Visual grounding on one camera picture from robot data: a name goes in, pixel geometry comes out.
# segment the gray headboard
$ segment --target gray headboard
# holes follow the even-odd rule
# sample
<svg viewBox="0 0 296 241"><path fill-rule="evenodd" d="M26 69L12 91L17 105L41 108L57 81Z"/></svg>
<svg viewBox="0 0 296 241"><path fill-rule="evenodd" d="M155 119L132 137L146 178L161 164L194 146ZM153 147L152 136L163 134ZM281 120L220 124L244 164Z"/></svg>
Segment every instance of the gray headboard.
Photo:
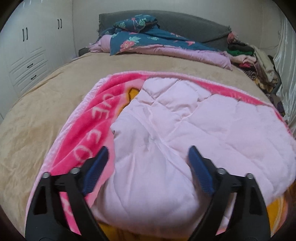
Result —
<svg viewBox="0 0 296 241"><path fill-rule="evenodd" d="M227 37L231 28L196 16L159 10L131 10L99 15L99 32L112 27L120 20L137 14L149 14L157 18L160 29L176 33L190 40L205 43L221 51L227 49Z"/></svg>

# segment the metal screw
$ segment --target metal screw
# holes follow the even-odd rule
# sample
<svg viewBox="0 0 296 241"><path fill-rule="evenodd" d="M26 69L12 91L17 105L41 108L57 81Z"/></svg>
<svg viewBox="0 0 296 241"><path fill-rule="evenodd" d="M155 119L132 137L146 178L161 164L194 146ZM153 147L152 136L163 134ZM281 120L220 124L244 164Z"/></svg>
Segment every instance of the metal screw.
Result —
<svg viewBox="0 0 296 241"><path fill-rule="evenodd" d="M48 178L48 177L50 177L50 173L49 172L43 173L42 178Z"/></svg>
<svg viewBox="0 0 296 241"><path fill-rule="evenodd" d="M222 175L226 174L226 171L225 171L224 168L219 168L219 169L217 170L217 172L218 172L219 174L222 174Z"/></svg>
<svg viewBox="0 0 296 241"><path fill-rule="evenodd" d="M73 169L70 171L71 174L77 174L77 173L79 173L79 172L80 172L80 168L79 168L79 167L75 167L75 168L73 168Z"/></svg>
<svg viewBox="0 0 296 241"><path fill-rule="evenodd" d="M249 179L254 179L254 175L251 174L251 173L248 173L248 174L246 175L246 177L249 178Z"/></svg>

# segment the curtain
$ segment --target curtain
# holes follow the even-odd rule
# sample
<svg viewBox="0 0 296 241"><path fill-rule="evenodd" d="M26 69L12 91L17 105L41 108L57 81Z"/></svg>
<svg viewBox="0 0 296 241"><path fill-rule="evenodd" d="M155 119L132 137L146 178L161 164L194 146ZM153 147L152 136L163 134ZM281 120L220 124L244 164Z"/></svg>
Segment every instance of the curtain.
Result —
<svg viewBox="0 0 296 241"><path fill-rule="evenodd" d="M282 36L279 48L274 57L282 85L277 95L285 109L285 119L296 138L296 32L284 14L282 14Z"/></svg>

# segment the white wardrobe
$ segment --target white wardrobe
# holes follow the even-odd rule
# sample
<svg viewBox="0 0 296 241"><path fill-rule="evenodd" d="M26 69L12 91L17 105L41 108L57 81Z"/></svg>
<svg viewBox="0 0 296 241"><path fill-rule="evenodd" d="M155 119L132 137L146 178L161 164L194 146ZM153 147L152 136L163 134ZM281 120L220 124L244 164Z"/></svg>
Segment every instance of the white wardrobe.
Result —
<svg viewBox="0 0 296 241"><path fill-rule="evenodd" d="M76 56L73 0L24 0L0 32L0 116Z"/></svg>

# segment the beige bedsheet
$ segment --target beige bedsheet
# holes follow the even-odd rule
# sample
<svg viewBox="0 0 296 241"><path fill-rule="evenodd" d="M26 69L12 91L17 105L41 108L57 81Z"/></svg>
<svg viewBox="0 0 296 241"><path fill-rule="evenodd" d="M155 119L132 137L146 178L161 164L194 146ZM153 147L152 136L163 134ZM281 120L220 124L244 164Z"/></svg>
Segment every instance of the beige bedsheet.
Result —
<svg viewBox="0 0 296 241"><path fill-rule="evenodd" d="M47 152L73 110L101 78L128 70L169 71L213 80L268 101L243 72L167 56L88 53L26 93L0 125L0 205L24 234L25 208Z"/></svg>

